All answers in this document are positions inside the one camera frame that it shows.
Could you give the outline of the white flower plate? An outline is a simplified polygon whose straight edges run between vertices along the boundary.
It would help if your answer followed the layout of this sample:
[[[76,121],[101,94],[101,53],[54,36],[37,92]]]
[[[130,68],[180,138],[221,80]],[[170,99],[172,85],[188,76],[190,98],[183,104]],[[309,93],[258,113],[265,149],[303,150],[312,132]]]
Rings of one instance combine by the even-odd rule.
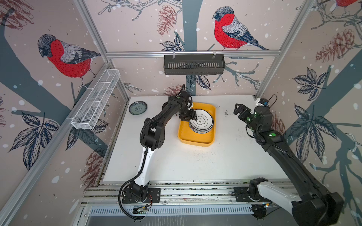
[[[209,132],[211,132],[212,131],[212,129],[209,129],[209,130],[197,130],[197,129],[195,129],[195,128],[191,128],[191,130],[193,131],[193,132],[195,132],[195,133],[198,133],[198,134],[206,134],[206,133],[209,133]]]
[[[190,121],[189,127],[203,131],[212,129],[214,126],[214,118],[211,116],[211,114],[201,109],[196,109],[196,112],[197,112],[197,120]]]

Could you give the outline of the yellow plastic bin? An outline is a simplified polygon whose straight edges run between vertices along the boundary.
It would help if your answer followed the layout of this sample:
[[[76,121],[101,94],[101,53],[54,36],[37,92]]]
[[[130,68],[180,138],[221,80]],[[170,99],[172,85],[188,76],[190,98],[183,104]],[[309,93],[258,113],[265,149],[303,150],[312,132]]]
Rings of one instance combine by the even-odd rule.
[[[205,110],[210,113],[213,120],[216,121],[216,107],[206,103],[194,103],[193,109]],[[198,134],[194,132],[186,121],[181,121],[178,129],[178,138],[182,143],[200,147],[209,147],[215,141],[216,126],[214,125],[210,132],[206,134]]]

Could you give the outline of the small green patterned plate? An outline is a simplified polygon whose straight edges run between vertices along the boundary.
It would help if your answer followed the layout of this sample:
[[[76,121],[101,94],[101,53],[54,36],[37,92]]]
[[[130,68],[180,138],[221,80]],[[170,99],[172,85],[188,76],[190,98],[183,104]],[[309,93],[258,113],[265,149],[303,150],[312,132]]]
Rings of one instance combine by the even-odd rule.
[[[144,101],[133,102],[129,106],[129,113],[132,115],[141,115],[147,111],[147,104]]]

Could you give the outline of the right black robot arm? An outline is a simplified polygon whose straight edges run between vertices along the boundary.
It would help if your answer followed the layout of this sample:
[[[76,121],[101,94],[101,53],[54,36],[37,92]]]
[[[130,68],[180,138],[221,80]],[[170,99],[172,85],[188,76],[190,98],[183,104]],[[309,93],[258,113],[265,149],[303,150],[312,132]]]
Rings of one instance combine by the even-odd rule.
[[[253,133],[250,137],[278,163],[298,193],[293,195],[265,178],[257,178],[249,183],[249,198],[272,201],[289,212],[300,226],[336,224],[342,213],[343,198],[318,182],[291,151],[286,139],[272,129],[269,107],[262,105],[251,110],[243,104],[236,104],[233,113],[246,123],[246,129]]]

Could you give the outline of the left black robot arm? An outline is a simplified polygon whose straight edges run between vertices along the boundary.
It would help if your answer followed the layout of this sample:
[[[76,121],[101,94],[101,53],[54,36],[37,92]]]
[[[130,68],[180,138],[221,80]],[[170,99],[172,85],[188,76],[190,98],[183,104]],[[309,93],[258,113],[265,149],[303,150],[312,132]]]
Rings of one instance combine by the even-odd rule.
[[[147,199],[149,179],[149,166],[156,149],[160,149],[165,141],[165,127],[174,115],[181,121],[189,122],[197,119],[196,110],[192,109],[192,96],[182,89],[176,95],[169,96],[162,106],[159,114],[153,118],[146,118],[140,132],[142,146],[142,159],[136,176],[126,181],[120,191],[129,191],[132,198],[142,202]]]

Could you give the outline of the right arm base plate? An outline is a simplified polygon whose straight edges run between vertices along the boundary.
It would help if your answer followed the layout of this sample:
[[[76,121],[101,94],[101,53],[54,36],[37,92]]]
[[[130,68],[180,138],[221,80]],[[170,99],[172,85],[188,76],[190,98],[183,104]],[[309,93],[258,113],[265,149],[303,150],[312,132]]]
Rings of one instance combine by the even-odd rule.
[[[249,188],[246,186],[243,187],[234,187],[232,196],[236,198],[236,202],[253,202],[249,193]]]

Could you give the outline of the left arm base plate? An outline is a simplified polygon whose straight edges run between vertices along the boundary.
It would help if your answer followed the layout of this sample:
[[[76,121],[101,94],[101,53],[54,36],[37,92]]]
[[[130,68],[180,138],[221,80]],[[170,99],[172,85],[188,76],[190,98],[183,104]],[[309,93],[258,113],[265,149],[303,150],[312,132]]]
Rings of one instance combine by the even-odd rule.
[[[141,192],[126,188],[121,195],[122,204],[151,204],[160,202],[160,188],[146,189]]]

